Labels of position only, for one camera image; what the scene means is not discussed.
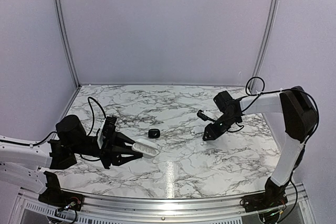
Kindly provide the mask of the white earbud charging case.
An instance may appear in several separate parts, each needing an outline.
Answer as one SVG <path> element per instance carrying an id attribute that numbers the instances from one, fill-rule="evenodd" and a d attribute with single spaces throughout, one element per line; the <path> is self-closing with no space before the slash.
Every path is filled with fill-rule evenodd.
<path id="1" fill-rule="evenodd" d="M 142 153 L 145 158 L 154 158 L 160 153 L 157 144 L 142 138 L 134 141 L 132 150 Z"/>

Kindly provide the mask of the black earbud charging case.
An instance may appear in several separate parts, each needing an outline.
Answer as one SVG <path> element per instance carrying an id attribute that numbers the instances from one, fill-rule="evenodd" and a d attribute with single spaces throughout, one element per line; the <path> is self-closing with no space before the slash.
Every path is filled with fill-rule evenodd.
<path id="1" fill-rule="evenodd" d="M 161 135 L 161 132 L 159 129 L 149 129 L 148 130 L 148 138 L 156 139 L 159 138 Z"/>

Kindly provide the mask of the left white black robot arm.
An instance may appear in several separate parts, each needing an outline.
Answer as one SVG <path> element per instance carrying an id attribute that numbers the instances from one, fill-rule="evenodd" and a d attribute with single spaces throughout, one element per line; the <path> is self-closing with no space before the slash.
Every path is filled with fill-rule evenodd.
<path id="1" fill-rule="evenodd" d="M 58 139 L 37 143 L 1 138 L 1 180 L 26 188 L 47 198 L 54 205 L 66 202 L 54 170 L 65 170 L 77 163 L 77 155 L 95 157 L 105 169 L 143 158 L 148 148 L 116 131 L 115 116 L 108 116 L 95 136 L 89 135 L 76 115 L 56 124 Z"/>

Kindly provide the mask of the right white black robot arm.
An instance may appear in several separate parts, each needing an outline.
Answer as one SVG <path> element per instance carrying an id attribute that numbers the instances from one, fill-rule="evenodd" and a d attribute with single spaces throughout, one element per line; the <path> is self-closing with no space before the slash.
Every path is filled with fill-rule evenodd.
<path id="1" fill-rule="evenodd" d="M 317 130 L 319 111 L 316 102 L 301 86 L 239 98 L 233 98 L 223 91 L 215 96 L 214 102 L 222 113 L 218 119 L 209 118 L 203 111 L 197 113 L 200 119 L 210 122 L 204 129 L 204 141 L 218 139 L 229 132 L 234 124 L 241 123 L 244 116 L 266 113 L 282 115 L 285 139 L 280 158 L 265 184 L 265 192 L 260 195 L 263 206 L 273 206 L 298 167 L 308 139 Z"/>

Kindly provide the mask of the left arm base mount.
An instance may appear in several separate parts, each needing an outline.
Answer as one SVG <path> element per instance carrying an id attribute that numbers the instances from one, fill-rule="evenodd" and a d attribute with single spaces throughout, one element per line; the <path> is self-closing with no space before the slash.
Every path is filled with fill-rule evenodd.
<path id="1" fill-rule="evenodd" d="M 71 210 L 80 211 L 82 207 L 84 196 L 82 194 L 72 193 L 69 191 L 55 191 L 47 190 L 44 193 L 38 196 L 40 202 L 52 205 L 61 209 L 65 209 L 67 205 L 70 205 L 72 202 L 75 203 L 74 206 L 71 206 Z"/>

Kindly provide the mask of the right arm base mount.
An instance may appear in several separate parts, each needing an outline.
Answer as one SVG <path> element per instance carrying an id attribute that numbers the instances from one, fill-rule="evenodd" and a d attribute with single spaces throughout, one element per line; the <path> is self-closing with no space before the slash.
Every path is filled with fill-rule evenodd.
<path id="1" fill-rule="evenodd" d="M 266 198 L 265 193 L 257 193 L 243 196 L 240 200 L 240 205 L 246 212 L 253 212 L 284 206 L 287 202 L 288 199 L 286 195 L 280 195 L 278 198 Z"/>

